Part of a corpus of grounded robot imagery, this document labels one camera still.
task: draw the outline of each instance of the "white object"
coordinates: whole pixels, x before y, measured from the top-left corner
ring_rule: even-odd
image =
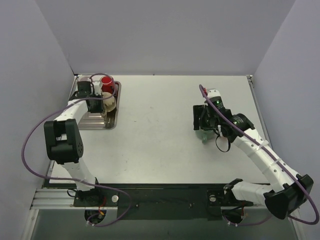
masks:
[[[107,113],[111,112],[114,110],[117,106],[116,99],[112,96],[110,92],[103,92],[102,97],[103,98],[108,98],[103,100],[103,113],[101,113],[102,116],[107,115]]]
[[[272,190],[270,185],[254,184],[241,181],[234,185],[232,193],[235,199],[240,201],[249,201],[255,204],[266,205],[264,194]]]
[[[58,117],[56,117],[55,121],[65,121],[68,119],[75,119],[76,124],[78,124],[85,113],[88,112],[87,102],[80,101],[75,104],[79,99],[68,101],[68,105],[73,105],[67,110],[63,111]]]
[[[61,166],[68,171],[73,179],[80,179],[90,184],[96,183],[96,178],[90,173],[82,157],[79,158],[78,163],[66,162]],[[75,182],[75,184],[78,191],[89,191],[95,188],[94,186],[89,186],[81,182]]]
[[[222,131],[221,131],[221,125],[218,125],[218,132],[219,132],[220,137],[223,137],[223,136],[224,136],[224,135],[222,134]]]
[[[250,137],[255,139],[260,144],[263,143],[262,137],[259,135],[256,129],[248,129],[245,131]],[[259,168],[259,170],[264,174],[268,182],[272,186],[272,189],[277,193],[284,189],[283,185],[291,185],[294,181],[285,172],[282,171],[280,166],[275,164],[275,161],[262,149],[259,148],[252,141],[247,139],[245,136],[237,137],[233,145],[241,149],[252,162]],[[280,159],[278,155],[268,146],[264,146],[268,151],[272,153],[277,159]],[[288,165],[285,168],[293,175],[296,176],[298,173],[293,170]]]
[[[83,115],[88,112],[87,102],[85,100],[75,103],[79,99],[71,100],[68,105],[73,105],[70,108],[63,111],[60,116],[58,116],[55,121],[66,121],[68,119],[75,119],[78,124]],[[90,184],[96,183],[96,178],[88,170],[82,157],[79,158],[78,163],[66,162],[60,165],[62,168],[66,169],[71,178],[80,179]],[[95,188],[94,186],[85,185],[81,182],[75,182],[78,191],[89,191]]]
[[[207,94],[208,94],[207,96],[209,99],[214,98],[214,97],[221,97],[220,92],[215,88],[207,89]]]

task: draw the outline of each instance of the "cable clip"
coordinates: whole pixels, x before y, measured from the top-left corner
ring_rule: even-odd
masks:
[[[79,103],[75,103],[76,101],[74,101],[74,102],[71,102],[69,105],[74,105],[74,106],[77,106],[77,105],[79,105]]]
[[[271,163],[269,166],[267,166],[266,169],[262,171],[262,173],[265,174],[265,171],[267,171],[273,165],[277,164],[277,162],[279,162],[279,161],[282,161],[282,159],[280,157],[277,160],[275,160],[273,163]]]
[[[262,143],[256,148],[256,151],[258,151],[262,147],[267,146],[268,144],[269,144],[269,142],[267,140],[263,140]]]
[[[262,143],[260,143],[260,145],[258,145],[256,148],[252,149],[252,152],[250,152],[248,154],[248,157],[250,158],[252,154],[254,154],[256,151],[260,150],[262,147],[265,147],[269,144],[269,142],[267,140],[263,140]]]
[[[218,131],[219,131],[220,137],[223,137],[224,135],[222,134],[222,131],[221,131],[221,125],[218,125]]]

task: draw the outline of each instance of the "screw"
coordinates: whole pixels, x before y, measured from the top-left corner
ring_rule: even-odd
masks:
[[[118,200],[119,200],[119,197],[118,197],[117,195],[113,195],[113,196],[111,197],[111,201],[112,201],[113,203],[118,202]]]
[[[215,195],[210,195],[209,200],[210,200],[210,202],[215,202],[217,199],[216,199]]]

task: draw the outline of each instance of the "wire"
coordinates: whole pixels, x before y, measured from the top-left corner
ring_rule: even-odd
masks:
[[[233,226],[237,226],[237,227],[248,227],[248,226],[256,226],[256,225],[260,225],[260,224],[264,224],[266,221],[268,221],[269,219],[272,218],[272,215],[269,215],[267,216],[265,219],[261,220],[261,221],[258,221],[258,222],[254,222],[254,223],[239,223],[239,224],[236,224],[236,223],[233,223],[233,222],[230,222],[226,216],[223,216],[223,218],[228,221],[228,224],[231,224]]]
[[[106,197],[104,197],[104,199],[103,199],[103,203],[99,206],[99,208],[98,208],[98,211],[99,211],[99,213],[103,216],[103,215],[105,215],[101,210],[100,210],[100,208],[101,207],[104,207],[105,205],[106,205],[106,202],[107,202],[107,198]]]
[[[104,74],[104,73],[97,73],[97,74],[91,75],[91,76],[90,76],[90,79],[92,80],[92,77],[94,77],[94,76],[96,76],[96,75],[109,76],[109,75],[106,75],[106,74]],[[99,97],[86,97],[86,98],[82,98],[82,99],[79,99],[79,100],[75,101],[73,104],[70,104],[70,105],[64,107],[63,109],[57,110],[57,111],[49,114],[48,116],[46,116],[46,117],[44,117],[43,119],[41,119],[41,120],[30,130],[30,132],[27,134],[27,136],[26,136],[26,138],[25,138],[25,140],[24,140],[24,142],[23,142],[23,144],[22,144],[22,148],[21,148],[21,160],[22,160],[22,163],[23,163],[24,167],[25,167],[30,173],[32,173],[33,175],[35,175],[35,176],[37,176],[37,177],[39,177],[39,178],[48,179],[48,180],[65,180],[65,181],[67,180],[67,181],[80,182],[80,183],[83,183],[83,184],[86,184],[86,185],[89,185],[89,186],[92,186],[92,187],[97,187],[97,188],[102,188],[102,189],[117,191],[117,192],[119,192],[119,193],[122,193],[122,194],[126,195],[126,196],[129,198],[130,202],[129,202],[128,208],[127,208],[119,217],[117,217],[115,220],[113,220],[113,221],[111,221],[111,222],[109,222],[109,223],[107,223],[107,224],[104,224],[104,225],[94,225],[95,227],[106,227],[106,226],[109,226],[109,225],[114,224],[114,223],[116,223],[117,221],[119,221],[125,214],[127,214],[127,212],[128,212],[128,211],[130,210],[130,208],[131,208],[131,205],[132,205],[132,198],[131,198],[131,196],[130,196],[127,192],[125,192],[125,191],[123,191],[123,190],[121,190],[121,189],[114,188],[114,187],[110,187],[110,186],[103,186],[103,185],[93,184],[93,183],[89,183],[89,182],[83,181],[83,180],[81,180],[81,179],[76,179],[76,178],[70,178],[70,177],[53,177],[53,176],[46,176],[46,175],[42,175],[42,174],[40,174],[40,173],[37,173],[37,172],[35,172],[34,170],[32,170],[32,169],[29,167],[29,165],[27,164],[26,156],[25,156],[25,151],[26,151],[26,146],[27,146],[27,143],[28,143],[31,135],[32,135],[32,134],[34,133],[34,131],[35,131],[45,120],[47,120],[48,118],[50,118],[50,117],[52,117],[52,116],[54,116],[54,115],[56,115],[56,114],[59,114],[59,113],[65,111],[65,110],[71,108],[74,104],[77,104],[77,103],[79,103],[79,102],[81,102],[81,101],[86,101],[86,100],[101,100],[101,101],[103,101],[103,100],[112,98],[115,94],[116,94],[116,89],[114,89],[114,91],[113,91],[113,93],[112,93],[111,96],[108,96],[108,97],[105,97],[105,98],[99,98]]]
[[[229,152],[229,151],[230,151],[230,148],[231,148],[231,142],[229,141],[229,139],[228,139],[228,148],[227,148],[227,150],[223,151],[223,150],[218,146],[218,143],[217,143],[218,138],[220,138],[220,135],[216,136],[216,138],[215,138],[215,145],[216,145],[216,147],[220,150],[220,152],[223,152],[223,153]]]
[[[71,189],[71,188],[66,191],[66,194],[68,194],[69,197],[74,198],[76,195],[72,196],[72,195],[69,193],[69,190],[74,191],[75,193],[77,193],[77,191],[74,190],[74,189]]]
[[[95,216],[98,216],[100,213],[95,213],[95,214],[92,214],[90,217],[88,217],[88,219],[86,220],[86,222],[88,223],[88,224],[91,224],[92,226],[95,226],[95,227],[106,227],[106,226],[108,226],[108,224],[106,224],[106,225],[96,225],[96,224],[93,224],[91,221],[90,221],[90,219],[92,219],[93,217],[95,217]]]
[[[235,212],[236,210],[241,209],[241,208],[243,208],[242,205],[236,206],[235,208],[232,208],[232,209],[223,210],[222,212],[224,212],[224,213]]]
[[[245,218],[245,204],[244,204],[244,203],[242,204],[241,216],[242,216],[243,218]]]
[[[91,86],[92,86],[92,94],[93,94],[93,95],[96,95],[94,83],[91,81],[90,84],[91,84]]]
[[[214,109],[214,111],[223,119],[226,121],[227,124],[229,124],[231,127],[233,127],[235,130],[237,130],[239,133],[241,133],[243,136],[245,136],[247,139],[249,139],[250,141],[252,141],[254,144],[256,144],[257,146],[259,146],[260,144],[253,139],[252,137],[250,137],[248,134],[246,134],[245,132],[243,132],[240,128],[238,128],[236,125],[234,125],[229,119],[227,119],[217,108],[216,106],[210,101],[210,99],[208,98],[208,96],[205,94],[204,92],[204,87],[200,84],[199,85],[199,89],[202,93],[202,96],[206,99],[207,103]],[[314,213],[315,213],[315,220],[314,221],[306,221],[306,220],[302,220],[299,218],[296,218],[294,216],[288,216],[289,218],[296,220],[300,223],[303,224],[307,224],[307,225],[316,225],[319,222],[320,216],[319,216],[319,211],[317,209],[317,206],[315,204],[315,202],[312,200],[311,196],[309,195],[309,193],[307,192],[307,190],[301,185],[301,183],[285,168],[285,166],[283,166],[281,164],[280,161],[277,161],[277,158],[264,146],[261,147],[275,162],[276,164],[278,164],[278,166],[286,173],[288,174],[288,176],[290,178],[292,178],[292,180],[297,184],[297,186],[301,189],[301,191],[304,193],[304,195],[306,196],[306,198],[309,200]],[[264,223],[266,221],[262,221],[262,222],[257,222],[256,225]]]

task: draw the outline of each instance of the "red cup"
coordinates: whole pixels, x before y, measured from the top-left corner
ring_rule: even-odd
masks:
[[[108,92],[111,94],[114,92],[114,90],[116,89],[116,85],[113,80],[114,78],[112,76],[104,76],[103,78],[101,78],[102,92]]]

